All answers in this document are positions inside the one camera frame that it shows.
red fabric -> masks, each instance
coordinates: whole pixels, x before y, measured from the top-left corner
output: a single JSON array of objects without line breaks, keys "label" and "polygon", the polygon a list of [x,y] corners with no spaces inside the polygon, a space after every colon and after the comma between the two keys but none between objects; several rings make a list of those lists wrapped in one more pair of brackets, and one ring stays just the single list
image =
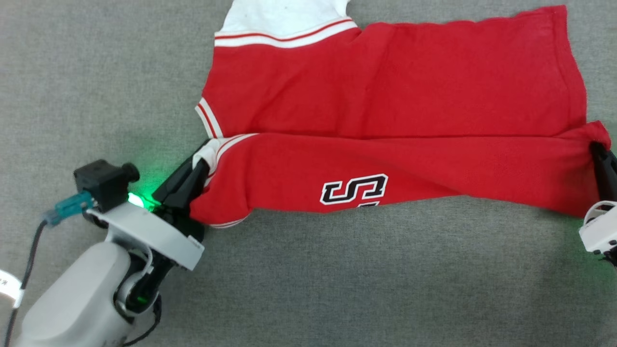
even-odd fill
[{"label": "red fabric", "polygon": [[[332,212],[466,194],[583,216],[598,200],[565,6],[479,23],[369,25],[309,46],[217,47],[204,88],[225,137],[191,217]],[[325,204],[327,183],[387,176]]]}]

robotic arm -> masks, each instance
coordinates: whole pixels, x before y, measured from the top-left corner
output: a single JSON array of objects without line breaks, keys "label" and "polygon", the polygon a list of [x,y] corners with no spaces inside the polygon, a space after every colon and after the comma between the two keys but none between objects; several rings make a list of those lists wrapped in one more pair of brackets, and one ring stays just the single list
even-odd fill
[{"label": "robotic arm", "polygon": [[[15,346],[129,346],[151,332],[162,309],[159,285],[174,267],[193,270],[204,252],[205,228],[189,218],[189,203],[201,193],[208,171],[203,160],[193,167],[190,157],[152,195],[157,203],[148,211],[127,201],[129,182],[139,179],[132,164],[120,168],[99,160],[77,169],[80,194],[56,206],[42,225],[59,224],[72,209],[106,228],[107,237],[83,253],[37,300]],[[151,311],[155,325],[125,343],[135,318]]]}]

white cable label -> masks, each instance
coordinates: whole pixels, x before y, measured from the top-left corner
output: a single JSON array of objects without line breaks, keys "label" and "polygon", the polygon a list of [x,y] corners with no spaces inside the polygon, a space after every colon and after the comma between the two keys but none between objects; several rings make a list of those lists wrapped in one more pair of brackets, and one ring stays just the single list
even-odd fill
[{"label": "white cable label", "polygon": [[22,304],[23,290],[22,282],[10,273],[0,270],[0,294],[4,294],[13,299],[13,308],[18,308]]}]

blue cable connector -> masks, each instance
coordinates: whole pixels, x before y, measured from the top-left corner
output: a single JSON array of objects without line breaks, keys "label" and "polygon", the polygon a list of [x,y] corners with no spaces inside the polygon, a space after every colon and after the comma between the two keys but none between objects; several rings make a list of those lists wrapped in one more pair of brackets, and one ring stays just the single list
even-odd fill
[{"label": "blue cable connector", "polygon": [[94,199],[87,191],[82,191],[79,194],[73,195],[68,199],[57,203],[54,209],[43,214],[43,219],[47,221],[48,227],[55,227],[65,220],[76,214],[81,214],[87,209],[94,207]]}]

